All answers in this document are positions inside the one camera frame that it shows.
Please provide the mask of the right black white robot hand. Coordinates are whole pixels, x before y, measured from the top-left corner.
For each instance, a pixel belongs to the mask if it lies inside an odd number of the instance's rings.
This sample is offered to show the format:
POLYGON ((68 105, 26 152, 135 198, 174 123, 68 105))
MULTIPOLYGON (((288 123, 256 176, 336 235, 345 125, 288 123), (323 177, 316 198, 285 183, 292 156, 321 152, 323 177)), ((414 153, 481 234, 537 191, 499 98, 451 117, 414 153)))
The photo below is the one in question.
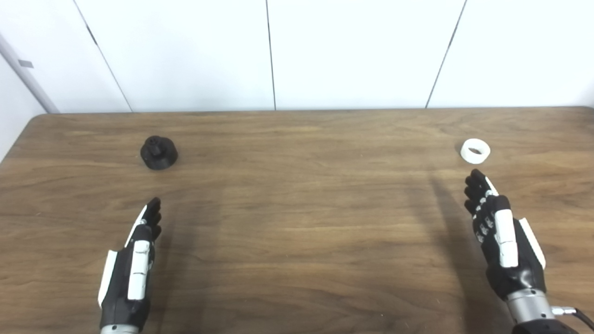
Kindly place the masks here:
POLYGON ((487 262, 490 287, 503 300, 518 290, 546 292, 547 262, 528 220, 514 217, 509 199, 480 170, 473 169, 465 182, 465 207, 487 262))

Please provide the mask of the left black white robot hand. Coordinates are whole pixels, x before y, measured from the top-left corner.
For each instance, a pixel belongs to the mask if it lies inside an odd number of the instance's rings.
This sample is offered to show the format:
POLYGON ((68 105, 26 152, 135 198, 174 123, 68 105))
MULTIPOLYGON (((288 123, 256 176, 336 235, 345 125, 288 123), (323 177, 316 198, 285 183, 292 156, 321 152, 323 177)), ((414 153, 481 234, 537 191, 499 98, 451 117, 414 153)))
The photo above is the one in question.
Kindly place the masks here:
POLYGON ((151 199, 136 218, 122 249, 108 251, 98 306, 102 334, 140 334, 151 307, 155 241, 161 234, 161 199, 151 199))

